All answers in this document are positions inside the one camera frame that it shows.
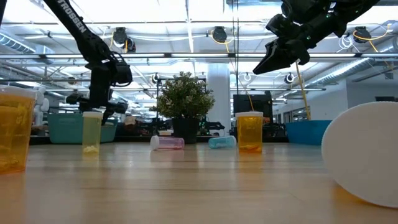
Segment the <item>black monitor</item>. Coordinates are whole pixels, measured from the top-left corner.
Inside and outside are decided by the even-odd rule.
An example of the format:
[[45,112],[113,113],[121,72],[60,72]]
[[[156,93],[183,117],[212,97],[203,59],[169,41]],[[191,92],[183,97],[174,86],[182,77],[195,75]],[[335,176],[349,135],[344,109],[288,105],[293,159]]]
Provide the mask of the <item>black monitor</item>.
[[[263,95],[250,95],[255,111],[263,112],[266,122],[272,123],[272,96],[269,91]],[[234,113],[252,111],[247,95],[234,95]]]

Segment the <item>wooden table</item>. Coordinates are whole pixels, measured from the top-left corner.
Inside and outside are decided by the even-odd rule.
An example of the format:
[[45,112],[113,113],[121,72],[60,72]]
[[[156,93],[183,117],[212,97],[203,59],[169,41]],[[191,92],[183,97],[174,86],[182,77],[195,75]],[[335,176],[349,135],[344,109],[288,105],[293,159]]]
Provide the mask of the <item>wooden table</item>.
[[336,185],[319,147],[265,144],[261,155],[150,151],[148,143],[32,146],[27,170],[0,176],[0,223],[397,223]]

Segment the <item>potted plant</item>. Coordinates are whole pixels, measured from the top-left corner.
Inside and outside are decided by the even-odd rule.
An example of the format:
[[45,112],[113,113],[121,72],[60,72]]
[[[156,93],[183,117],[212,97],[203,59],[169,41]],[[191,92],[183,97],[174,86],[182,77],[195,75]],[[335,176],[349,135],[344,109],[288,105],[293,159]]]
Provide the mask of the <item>potted plant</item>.
[[214,106],[214,96],[206,86],[190,72],[180,72],[179,76],[166,81],[157,98],[157,106],[151,109],[172,118],[174,136],[184,138],[186,144],[196,143],[199,119]]

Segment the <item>teal bin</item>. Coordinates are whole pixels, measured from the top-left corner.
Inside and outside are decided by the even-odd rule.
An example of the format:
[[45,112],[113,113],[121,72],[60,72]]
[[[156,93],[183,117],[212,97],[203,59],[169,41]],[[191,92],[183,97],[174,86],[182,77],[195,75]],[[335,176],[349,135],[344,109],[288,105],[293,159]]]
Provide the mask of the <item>teal bin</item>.
[[[53,144],[81,144],[83,141],[82,114],[49,114],[50,141]],[[113,142],[118,121],[107,120],[101,127],[101,143]]]
[[331,121],[299,121],[286,124],[290,143],[320,146],[322,137]]

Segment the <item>black plant pot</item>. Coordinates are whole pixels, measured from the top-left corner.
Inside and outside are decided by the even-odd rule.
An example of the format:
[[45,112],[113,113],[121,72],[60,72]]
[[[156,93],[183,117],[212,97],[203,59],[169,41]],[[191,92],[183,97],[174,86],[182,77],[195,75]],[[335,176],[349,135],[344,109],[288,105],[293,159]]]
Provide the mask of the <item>black plant pot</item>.
[[186,144],[195,144],[197,142],[197,134],[199,120],[196,118],[173,118],[174,136],[184,138]]

